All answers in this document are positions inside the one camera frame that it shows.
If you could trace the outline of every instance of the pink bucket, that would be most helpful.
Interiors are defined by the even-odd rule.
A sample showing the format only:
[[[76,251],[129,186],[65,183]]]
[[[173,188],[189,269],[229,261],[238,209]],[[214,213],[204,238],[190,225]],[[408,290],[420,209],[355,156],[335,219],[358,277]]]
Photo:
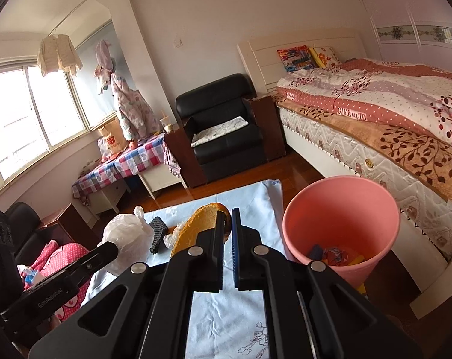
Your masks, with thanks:
[[[364,255],[355,266],[331,266],[352,287],[364,283],[399,233],[399,209],[381,185],[355,176],[330,177],[301,190],[282,220],[284,241],[304,264],[314,244],[345,246]]]

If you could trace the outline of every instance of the light blue tablecloth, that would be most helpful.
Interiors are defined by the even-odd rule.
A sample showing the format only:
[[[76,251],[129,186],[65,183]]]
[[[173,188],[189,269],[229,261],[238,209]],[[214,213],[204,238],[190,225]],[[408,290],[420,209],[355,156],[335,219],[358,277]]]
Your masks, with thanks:
[[[285,253],[280,231],[283,205],[279,181],[267,180],[200,200],[186,202],[144,215],[147,222],[161,217],[168,227],[188,219],[199,207],[220,202],[230,211],[238,207],[241,223],[257,229],[263,244]],[[165,247],[148,255],[149,266],[165,263],[171,251]],[[85,304],[115,279],[105,271],[93,275]],[[261,291],[234,289],[231,236],[224,245],[224,281],[219,293],[194,293],[189,323],[186,358],[267,359],[267,331]]]

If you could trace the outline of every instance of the plaid tablecloth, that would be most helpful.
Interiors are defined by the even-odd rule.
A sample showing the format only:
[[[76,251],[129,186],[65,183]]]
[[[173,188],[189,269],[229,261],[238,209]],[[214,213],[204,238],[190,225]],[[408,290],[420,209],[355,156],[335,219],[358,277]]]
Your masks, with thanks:
[[[120,180],[134,176],[151,166],[164,163],[164,151],[169,158],[169,150],[164,143],[164,134],[152,136],[139,142],[138,148],[127,149],[114,160],[102,163],[93,171],[79,178],[72,186],[73,196],[86,202],[86,196]],[[174,166],[174,158],[167,159],[171,172],[179,176],[180,168]]]

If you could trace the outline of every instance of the bed headboard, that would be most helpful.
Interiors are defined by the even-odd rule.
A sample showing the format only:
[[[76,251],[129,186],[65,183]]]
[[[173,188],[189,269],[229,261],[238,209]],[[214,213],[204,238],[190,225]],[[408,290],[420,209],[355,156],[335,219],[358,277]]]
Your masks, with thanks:
[[[343,62],[366,57],[359,34],[351,28],[278,33],[241,42],[237,49],[258,94],[274,90],[277,81],[287,74],[277,50],[302,45],[332,47]]]

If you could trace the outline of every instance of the silver bolt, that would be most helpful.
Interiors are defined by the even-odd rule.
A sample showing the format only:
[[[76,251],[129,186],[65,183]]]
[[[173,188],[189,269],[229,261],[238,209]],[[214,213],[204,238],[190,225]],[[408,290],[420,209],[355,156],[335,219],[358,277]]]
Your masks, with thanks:
[[[138,262],[131,266],[131,272],[133,274],[141,274],[146,271],[146,268],[148,268],[148,266],[146,266],[144,263]]]
[[[254,247],[254,253],[257,255],[265,255],[269,252],[269,248],[266,246],[256,246]]]
[[[320,273],[326,269],[326,264],[324,262],[321,262],[320,260],[315,260],[311,263],[311,269]]]
[[[191,256],[199,256],[202,255],[202,253],[203,249],[199,246],[193,246],[188,249],[188,254],[190,254]]]

